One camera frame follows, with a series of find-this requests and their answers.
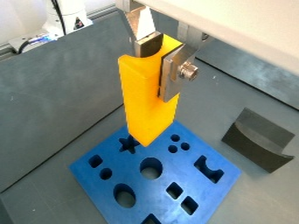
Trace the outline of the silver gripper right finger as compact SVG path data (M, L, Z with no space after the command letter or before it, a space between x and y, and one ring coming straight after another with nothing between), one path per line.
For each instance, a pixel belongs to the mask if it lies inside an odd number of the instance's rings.
M184 22L178 25L178 39L182 44L162 58L158 96L164 102L180 93L183 83L196 78L199 68L192 64L195 54L212 41L210 34Z

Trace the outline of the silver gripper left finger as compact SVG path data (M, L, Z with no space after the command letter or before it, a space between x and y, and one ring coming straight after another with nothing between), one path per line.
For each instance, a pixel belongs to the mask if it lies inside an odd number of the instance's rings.
M151 10L143 6L126 14L132 32L135 56L146 58L155 55L163 45L164 35L155 29Z

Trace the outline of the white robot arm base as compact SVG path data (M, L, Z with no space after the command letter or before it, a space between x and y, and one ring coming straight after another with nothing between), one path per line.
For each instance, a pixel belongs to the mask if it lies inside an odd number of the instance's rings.
M84 0L46 0L46 9L47 20L42 29L8 41L16 54L32 50L92 25Z

